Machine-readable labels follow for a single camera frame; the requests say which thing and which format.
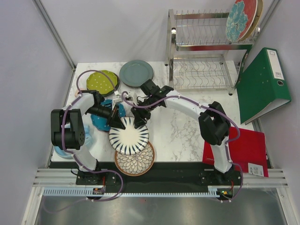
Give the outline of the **white plate with blue stripes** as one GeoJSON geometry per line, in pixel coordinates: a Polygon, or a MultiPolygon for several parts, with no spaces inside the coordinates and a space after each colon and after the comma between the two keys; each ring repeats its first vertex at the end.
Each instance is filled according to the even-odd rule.
{"type": "Polygon", "coordinates": [[[109,131],[111,146],[124,155],[134,155],[145,149],[149,140],[149,130],[146,125],[135,128],[134,117],[122,117],[125,129],[112,127],[109,131]]]}

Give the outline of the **red plate with teal flower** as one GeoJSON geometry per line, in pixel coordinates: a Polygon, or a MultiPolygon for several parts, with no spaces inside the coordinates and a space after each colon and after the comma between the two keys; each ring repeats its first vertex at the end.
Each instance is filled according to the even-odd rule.
{"type": "Polygon", "coordinates": [[[225,34],[230,42],[241,41],[252,25],[257,12],[257,0],[236,0],[226,21],[225,34]]]}

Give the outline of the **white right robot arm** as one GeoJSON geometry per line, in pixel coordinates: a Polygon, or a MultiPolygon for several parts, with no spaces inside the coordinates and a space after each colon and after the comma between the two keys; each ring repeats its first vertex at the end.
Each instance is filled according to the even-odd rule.
{"type": "Polygon", "coordinates": [[[141,127],[151,117],[151,111],[162,106],[182,112],[199,122],[202,139],[209,143],[214,157],[215,180],[219,184],[226,184],[232,178],[229,171],[230,163],[227,144],[231,124],[222,106],[218,102],[211,104],[198,103],[181,95],[175,90],[159,91],[146,100],[133,105],[131,112],[135,117],[135,126],[141,127]]]}

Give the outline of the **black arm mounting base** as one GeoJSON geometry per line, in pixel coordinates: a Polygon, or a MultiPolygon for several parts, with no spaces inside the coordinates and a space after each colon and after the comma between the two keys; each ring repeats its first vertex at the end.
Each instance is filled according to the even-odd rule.
{"type": "Polygon", "coordinates": [[[240,170],[222,174],[214,166],[202,162],[156,162],[141,176],[123,174],[113,162],[102,163],[102,173],[78,172],[76,184],[104,185],[115,191],[124,188],[154,188],[158,190],[199,190],[208,186],[238,186],[240,170]]]}

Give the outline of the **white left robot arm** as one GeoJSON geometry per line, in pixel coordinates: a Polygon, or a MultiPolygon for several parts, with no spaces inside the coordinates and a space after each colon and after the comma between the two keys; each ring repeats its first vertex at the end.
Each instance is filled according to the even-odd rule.
{"type": "Polygon", "coordinates": [[[96,90],[80,91],[77,98],[62,109],[51,111],[51,141],[73,159],[83,172],[87,172],[87,180],[92,184],[99,184],[103,173],[97,169],[98,161],[87,150],[83,115],[91,114],[107,119],[111,128],[125,129],[119,115],[119,108],[109,109],[101,103],[105,98],[96,90]]]}

